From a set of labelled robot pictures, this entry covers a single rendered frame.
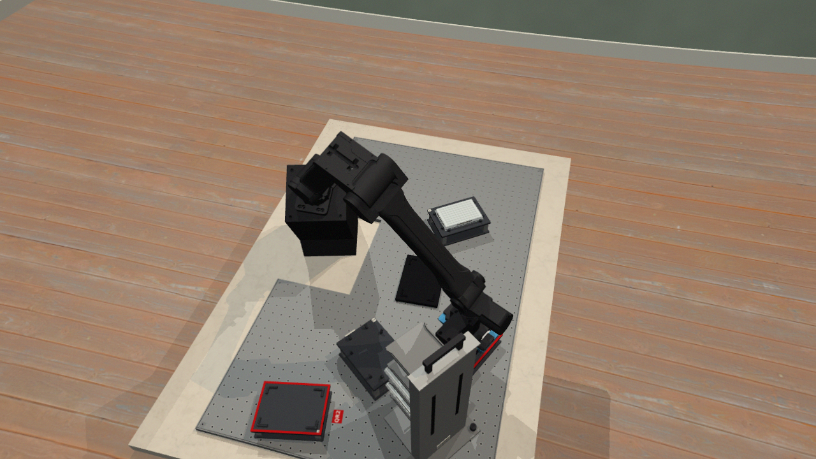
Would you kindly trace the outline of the white well plate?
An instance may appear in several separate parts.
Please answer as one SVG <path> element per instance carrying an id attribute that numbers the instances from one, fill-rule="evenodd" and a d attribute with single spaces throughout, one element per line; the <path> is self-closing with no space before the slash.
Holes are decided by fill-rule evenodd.
<path id="1" fill-rule="evenodd" d="M 395 375 L 393 373 L 391 373 L 389 368 L 385 368 L 384 372 L 391 379 L 391 382 L 396 384 L 396 386 L 400 390 L 400 392 L 402 392 L 402 394 L 405 396 L 405 398 L 408 399 L 408 401 L 410 402 L 410 393 L 408 392 L 408 390 L 405 389 L 403 384 L 400 383 L 400 381 L 395 377 Z"/>
<path id="2" fill-rule="evenodd" d="M 435 212 L 445 231 L 483 220 L 473 200 L 459 201 L 452 205 L 439 207 Z"/>
<path id="3" fill-rule="evenodd" d="M 395 397 L 395 398 L 398 400 L 398 403 L 400 403 L 400 405 L 402 405 L 402 407 L 404 407 L 404 409 L 406 410 L 406 412 L 407 412 L 408 414 L 410 414 L 410 407 L 409 407 L 409 406 L 408 406 L 408 405 L 405 403 L 404 399 L 402 399 L 402 397 L 400 397 L 400 395 L 399 395 L 399 394 L 397 393 L 397 391 L 396 391 L 396 390 L 395 390 L 395 389 L 394 389 L 394 388 L 391 386 L 391 384 L 390 384 L 389 382 L 387 382 L 387 383 L 386 383 L 386 388 L 388 388 L 388 389 L 390 390 L 391 394 L 392 394 L 392 395 L 393 395 L 393 396 L 394 396 L 394 397 Z"/>

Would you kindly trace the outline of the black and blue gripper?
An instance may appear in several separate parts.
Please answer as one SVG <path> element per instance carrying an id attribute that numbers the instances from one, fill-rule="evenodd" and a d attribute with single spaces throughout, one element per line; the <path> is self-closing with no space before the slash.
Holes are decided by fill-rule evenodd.
<path id="1" fill-rule="evenodd" d="M 451 316 L 452 308 L 453 308 L 452 304 L 447 306 L 446 310 L 444 310 L 444 312 L 441 314 L 441 316 L 439 317 L 439 321 L 441 322 L 441 324 L 445 324 L 447 319 L 449 319 L 449 317 Z M 475 334 L 473 334 L 473 337 L 477 338 L 478 342 L 481 343 L 481 345 L 477 347 L 477 350 L 479 351 L 480 354 L 483 353 L 488 348 L 488 346 L 492 344 L 493 340 L 495 340 L 497 336 L 499 336 L 496 332 L 493 331 L 490 331 L 489 333 L 486 334 L 486 332 L 489 330 L 490 329 L 487 326 L 481 323 L 478 331 L 475 332 Z M 486 334 L 486 336 L 482 338 L 484 334 Z"/>

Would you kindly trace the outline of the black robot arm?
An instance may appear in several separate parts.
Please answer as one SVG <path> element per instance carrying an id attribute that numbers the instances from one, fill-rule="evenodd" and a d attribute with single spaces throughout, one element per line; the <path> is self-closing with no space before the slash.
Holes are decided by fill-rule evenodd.
<path id="1" fill-rule="evenodd" d="M 339 186 L 346 193 L 343 200 L 361 220 L 372 224 L 381 217 L 390 225 L 430 268 L 451 299 L 451 317 L 436 332 L 443 345 L 460 332 L 469 331 L 473 336 L 480 323 L 501 336 L 513 314 L 483 292 L 486 279 L 482 274 L 459 264 L 412 209 L 401 189 L 406 181 L 404 172 L 388 155 L 380 153 L 377 157 L 339 131 L 323 153 L 314 154 L 293 177 L 288 187 L 297 195 L 298 212 L 327 215 L 334 188 Z M 458 310 L 463 316 L 476 318 L 467 319 Z"/>

